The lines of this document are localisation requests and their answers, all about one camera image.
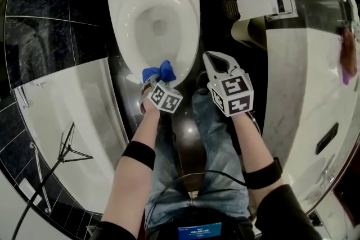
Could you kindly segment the black left armband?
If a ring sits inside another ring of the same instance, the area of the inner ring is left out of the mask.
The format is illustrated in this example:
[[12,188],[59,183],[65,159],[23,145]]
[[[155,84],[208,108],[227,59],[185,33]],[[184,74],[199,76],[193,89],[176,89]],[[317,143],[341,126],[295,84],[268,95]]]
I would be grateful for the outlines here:
[[129,142],[122,156],[134,159],[151,170],[154,169],[156,153],[153,148],[144,143],[138,141]]

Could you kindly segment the white sink basin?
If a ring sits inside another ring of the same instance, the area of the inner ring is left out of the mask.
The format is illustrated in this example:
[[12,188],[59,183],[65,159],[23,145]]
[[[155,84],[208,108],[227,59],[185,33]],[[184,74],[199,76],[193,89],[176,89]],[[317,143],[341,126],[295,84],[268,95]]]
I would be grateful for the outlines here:
[[307,167],[296,181],[294,181],[292,189],[299,202],[304,201],[315,185],[320,182],[319,178],[326,163],[326,158],[320,157],[316,162]]

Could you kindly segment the black light stand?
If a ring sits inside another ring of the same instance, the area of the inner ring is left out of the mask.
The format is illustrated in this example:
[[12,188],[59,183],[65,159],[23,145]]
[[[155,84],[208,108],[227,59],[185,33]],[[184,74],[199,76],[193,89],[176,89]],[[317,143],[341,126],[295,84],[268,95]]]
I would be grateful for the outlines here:
[[23,221],[25,220],[25,217],[27,216],[29,210],[34,207],[33,201],[35,200],[36,196],[42,192],[42,187],[46,185],[49,178],[53,175],[55,170],[60,164],[64,164],[67,162],[77,162],[77,161],[84,161],[84,160],[91,160],[93,159],[93,156],[85,154],[83,152],[77,151],[72,148],[72,138],[73,134],[75,132],[75,122],[72,122],[69,132],[66,135],[66,138],[64,141],[60,141],[60,148],[59,153],[57,157],[57,161],[54,164],[54,166],[50,169],[49,173],[43,178],[43,183],[40,182],[39,186],[35,190],[35,195],[30,199],[26,201],[26,206],[24,211],[22,212],[19,221],[16,224],[15,230],[12,234],[11,240],[16,240],[16,237],[18,235],[18,232],[23,224]]

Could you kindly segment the white bathtub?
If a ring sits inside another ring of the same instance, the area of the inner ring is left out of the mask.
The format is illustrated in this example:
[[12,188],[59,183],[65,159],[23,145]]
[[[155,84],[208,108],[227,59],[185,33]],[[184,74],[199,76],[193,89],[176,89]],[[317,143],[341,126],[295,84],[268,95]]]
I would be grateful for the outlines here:
[[60,164],[55,175],[86,210],[103,213],[109,199],[115,168],[128,143],[115,99],[106,59],[49,74],[35,83],[28,97],[33,105],[20,111],[41,155],[54,166],[72,122],[72,148],[93,156],[91,160]]

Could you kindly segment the purple cloth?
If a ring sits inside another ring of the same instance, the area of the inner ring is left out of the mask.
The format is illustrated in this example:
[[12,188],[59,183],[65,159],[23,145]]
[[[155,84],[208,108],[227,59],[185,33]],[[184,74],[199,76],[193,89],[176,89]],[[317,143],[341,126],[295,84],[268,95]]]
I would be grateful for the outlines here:
[[344,85],[348,85],[353,76],[345,68],[341,69],[341,73]]

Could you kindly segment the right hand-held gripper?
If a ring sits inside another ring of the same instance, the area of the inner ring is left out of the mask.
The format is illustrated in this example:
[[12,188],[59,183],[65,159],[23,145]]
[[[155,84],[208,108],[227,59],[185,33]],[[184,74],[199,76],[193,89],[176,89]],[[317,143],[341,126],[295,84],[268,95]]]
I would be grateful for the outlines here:
[[253,109],[254,90],[249,74],[235,68],[238,67],[236,60],[222,52],[204,52],[202,59],[211,80],[207,84],[208,89],[220,111],[226,117],[250,112]]

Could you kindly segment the person's left forearm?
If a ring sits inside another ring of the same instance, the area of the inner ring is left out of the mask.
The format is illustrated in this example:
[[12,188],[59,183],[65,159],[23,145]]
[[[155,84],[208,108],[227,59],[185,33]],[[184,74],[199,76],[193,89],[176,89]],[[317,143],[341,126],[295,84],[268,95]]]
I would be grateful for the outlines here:
[[[155,152],[160,112],[150,103],[144,106],[146,112],[132,141],[144,144],[151,155]],[[148,166],[128,156],[122,156],[115,170],[102,220],[116,224],[137,237],[149,199],[151,181],[152,170]]]

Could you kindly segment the black recorder with screen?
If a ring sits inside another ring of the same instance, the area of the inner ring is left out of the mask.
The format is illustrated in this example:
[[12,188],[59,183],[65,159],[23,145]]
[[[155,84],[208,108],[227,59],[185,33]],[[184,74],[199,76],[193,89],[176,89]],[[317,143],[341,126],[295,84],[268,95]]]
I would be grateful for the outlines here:
[[202,240],[219,237],[221,235],[222,223],[204,224],[190,227],[177,228],[178,240]]

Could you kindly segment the blue cloth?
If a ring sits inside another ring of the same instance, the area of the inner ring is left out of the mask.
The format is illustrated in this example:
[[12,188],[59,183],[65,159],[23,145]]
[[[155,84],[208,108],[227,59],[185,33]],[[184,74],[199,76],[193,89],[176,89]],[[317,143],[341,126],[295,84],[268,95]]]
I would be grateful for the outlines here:
[[142,82],[145,83],[153,75],[158,75],[157,80],[161,80],[166,83],[175,81],[177,79],[173,67],[168,60],[163,61],[159,67],[149,67],[143,69]]

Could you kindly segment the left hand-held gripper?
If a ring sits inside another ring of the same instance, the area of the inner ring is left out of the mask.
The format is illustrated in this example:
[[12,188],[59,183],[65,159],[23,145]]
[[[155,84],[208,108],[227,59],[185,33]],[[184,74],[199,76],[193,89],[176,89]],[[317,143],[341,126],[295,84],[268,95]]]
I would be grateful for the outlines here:
[[174,114],[183,100],[179,91],[159,80],[158,75],[151,75],[142,87],[139,109],[145,113],[144,101],[148,99],[158,110]]

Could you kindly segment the white wall soap holder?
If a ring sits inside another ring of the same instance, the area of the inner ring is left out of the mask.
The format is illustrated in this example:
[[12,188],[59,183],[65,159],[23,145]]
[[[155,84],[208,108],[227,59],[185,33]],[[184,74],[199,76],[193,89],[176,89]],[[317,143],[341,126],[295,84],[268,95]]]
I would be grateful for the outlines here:
[[[26,195],[28,200],[30,200],[35,195],[35,189],[26,178],[22,179],[22,181],[19,184],[19,188],[22,191],[22,193]],[[38,194],[35,200],[33,201],[33,205],[37,206],[41,200],[42,197]]]

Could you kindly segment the person's dark jacket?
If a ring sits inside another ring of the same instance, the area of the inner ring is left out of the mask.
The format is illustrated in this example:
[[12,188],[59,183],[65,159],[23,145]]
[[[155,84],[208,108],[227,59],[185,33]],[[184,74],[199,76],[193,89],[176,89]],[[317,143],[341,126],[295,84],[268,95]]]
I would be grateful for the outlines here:
[[221,235],[202,240],[255,240],[253,227],[261,232],[259,240],[322,240],[287,184],[265,196],[254,225],[247,218],[234,219],[213,210],[192,209],[150,231],[146,240],[178,240],[179,227],[218,222],[222,223]]

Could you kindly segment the chrome grab bar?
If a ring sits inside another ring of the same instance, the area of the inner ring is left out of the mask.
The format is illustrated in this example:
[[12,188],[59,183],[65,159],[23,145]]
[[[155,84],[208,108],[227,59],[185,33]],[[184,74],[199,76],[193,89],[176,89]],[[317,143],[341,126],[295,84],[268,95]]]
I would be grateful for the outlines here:
[[[39,180],[40,180],[41,183],[43,183],[43,176],[42,176],[42,171],[41,171],[41,166],[40,166],[39,149],[38,149],[37,145],[34,142],[30,143],[30,147],[32,149],[34,149]],[[42,187],[42,192],[43,192],[44,200],[45,200],[46,206],[47,206],[45,208],[45,213],[49,215],[51,213],[52,209],[51,209],[51,205],[50,205],[50,202],[49,202],[49,199],[48,199],[48,196],[47,196],[45,186]]]

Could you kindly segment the cream waste bin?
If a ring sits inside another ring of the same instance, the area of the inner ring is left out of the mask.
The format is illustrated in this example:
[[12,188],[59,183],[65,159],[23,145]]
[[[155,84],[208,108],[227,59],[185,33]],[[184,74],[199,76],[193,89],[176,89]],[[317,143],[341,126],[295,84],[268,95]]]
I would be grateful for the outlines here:
[[234,40],[248,46],[267,50],[267,36],[265,17],[256,17],[248,20],[235,21],[231,28]]

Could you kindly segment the person's right forearm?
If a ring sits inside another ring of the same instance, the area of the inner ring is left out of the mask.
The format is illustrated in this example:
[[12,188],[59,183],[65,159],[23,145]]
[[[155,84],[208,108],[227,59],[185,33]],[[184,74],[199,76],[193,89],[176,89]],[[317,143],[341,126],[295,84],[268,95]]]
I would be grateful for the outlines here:
[[[232,117],[232,120],[240,144],[245,171],[251,173],[271,164],[273,157],[252,120],[246,114],[237,114]],[[264,197],[281,184],[280,178],[270,186],[252,190],[257,197]]]

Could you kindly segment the person's right shoe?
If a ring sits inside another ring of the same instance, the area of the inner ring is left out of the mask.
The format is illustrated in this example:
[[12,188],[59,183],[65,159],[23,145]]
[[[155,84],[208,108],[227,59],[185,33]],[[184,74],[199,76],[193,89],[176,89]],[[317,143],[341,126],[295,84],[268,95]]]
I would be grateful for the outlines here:
[[209,82],[208,74],[206,71],[202,71],[196,80],[196,87],[197,88],[207,88],[207,84]]

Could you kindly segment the black right armband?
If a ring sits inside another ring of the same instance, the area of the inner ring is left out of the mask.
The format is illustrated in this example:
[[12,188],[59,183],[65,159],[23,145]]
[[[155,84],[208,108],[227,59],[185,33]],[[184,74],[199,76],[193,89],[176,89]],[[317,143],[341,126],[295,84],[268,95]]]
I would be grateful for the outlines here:
[[278,157],[268,166],[251,172],[243,173],[245,184],[250,189],[262,189],[278,181],[282,176],[282,167]]

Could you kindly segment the black smartphone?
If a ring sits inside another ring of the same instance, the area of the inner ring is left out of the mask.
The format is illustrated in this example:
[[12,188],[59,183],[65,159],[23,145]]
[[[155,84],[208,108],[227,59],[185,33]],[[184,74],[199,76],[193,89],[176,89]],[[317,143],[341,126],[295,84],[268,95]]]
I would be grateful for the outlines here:
[[339,129],[339,123],[336,122],[331,129],[321,138],[316,145],[315,154],[319,155],[326,146],[336,137]]

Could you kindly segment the round metal floor drain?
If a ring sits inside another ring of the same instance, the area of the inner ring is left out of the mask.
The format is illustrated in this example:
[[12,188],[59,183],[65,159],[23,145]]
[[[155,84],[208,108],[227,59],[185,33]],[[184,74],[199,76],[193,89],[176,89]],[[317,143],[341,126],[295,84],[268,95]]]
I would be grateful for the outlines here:
[[222,9],[228,19],[238,20],[240,18],[240,13],[236,0],[223,0]]

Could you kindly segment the white paper sheet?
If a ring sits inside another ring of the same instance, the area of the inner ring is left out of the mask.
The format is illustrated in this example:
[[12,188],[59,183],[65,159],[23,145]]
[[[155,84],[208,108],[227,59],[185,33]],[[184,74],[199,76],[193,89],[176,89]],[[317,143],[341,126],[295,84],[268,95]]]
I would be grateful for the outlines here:
[[271,15],[271,0],[237,0],[240,21]]

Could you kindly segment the black armband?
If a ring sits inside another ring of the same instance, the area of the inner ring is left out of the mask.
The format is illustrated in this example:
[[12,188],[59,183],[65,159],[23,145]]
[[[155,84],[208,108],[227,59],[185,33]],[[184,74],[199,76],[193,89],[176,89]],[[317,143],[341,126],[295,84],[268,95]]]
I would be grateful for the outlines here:
[[138,141],[129,142],[122,156],[134,159],[151,170],[154,169],[156,153],[153,148],[144,143]]
[[250,189],[262,189],[278,181],[282,176],[282,167],[278,157],[268,166],[251,172],[243,173],[245,184]]

